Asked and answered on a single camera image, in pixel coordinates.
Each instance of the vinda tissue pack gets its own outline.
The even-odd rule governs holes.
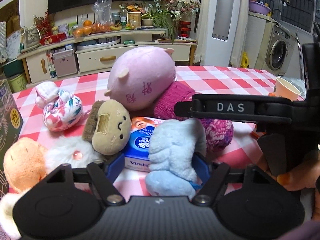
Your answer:
[[[125,167],[135,171],[150,172],[149,141],[153,130],[164,120],[149,117],[134,117],[128,144],[121,151],[125,156]]]

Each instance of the plush pig ear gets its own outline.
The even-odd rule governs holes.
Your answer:
[[[164,50],[166,53],[168,53],[170,56],[174,53],[174,49],[168,48]]]
[[[123,79],[125,77],[127,77],[129,75],[129,68],[125,68],[119,75],[118,78],[119,79]]]
[[[111,90],[110,90],[110,89],[107,90],[107,91],[104,93],[104,96],[105,96],[105,97],[111,96]]]

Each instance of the hanging clothes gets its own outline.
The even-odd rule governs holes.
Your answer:
[[[210,0],[201,0],[201,9],[199,13],[198,26],[196,30],[196,40],[198,46],[195,52],[195,58],[193,63],[200,62],[205,54],[207,44],[207,24],[209,15],[209,3]]]
[[[241,64],[242,54],[244,52],[245,38],[247,34],[248,13],[249,0],[241,0],[236,36],[233,42],[233,48],[230,58],[230,64],[232,67],[240,67]]]

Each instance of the human hand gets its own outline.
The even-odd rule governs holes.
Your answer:
[[[291,171],[281,174],[277,181],[289,191],[302,190],[304,188],[315,188],[316,180],[320,176],[320,161],[305,161]],[[316,190],[315,208],[312,214],[313,220],[320,221],[320,193]]]

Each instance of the red berry branch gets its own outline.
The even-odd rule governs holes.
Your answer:
[[[51,34],[51,17],[49,16],[48,10],[45,12],[44,17],[35,17],[35,25],[38,28],[41,35],[50,35]]]

